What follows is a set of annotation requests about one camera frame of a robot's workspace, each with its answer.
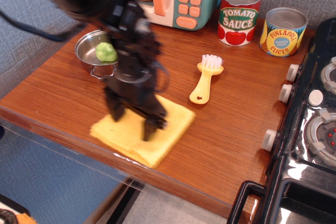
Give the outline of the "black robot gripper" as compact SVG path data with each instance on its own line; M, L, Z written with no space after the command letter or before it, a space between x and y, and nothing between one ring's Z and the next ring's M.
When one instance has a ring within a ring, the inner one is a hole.
M148 141L157 129L162 130L166 126L167 111L154 94L153 80L147 74L135 80L120 73L103 77L110 115L117 122L127 108L145 118L144 141Z

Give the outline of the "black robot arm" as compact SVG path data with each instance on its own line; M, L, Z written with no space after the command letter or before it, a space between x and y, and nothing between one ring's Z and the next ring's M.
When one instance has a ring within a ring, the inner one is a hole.
M144 118L143 140L166 126L166 110L155 96L156 57L160 44L152 32L143 9L136 0L53 0L71 18L93 23L109 36L118 62L109 77L104 77L106 104L115 121L125 109Z

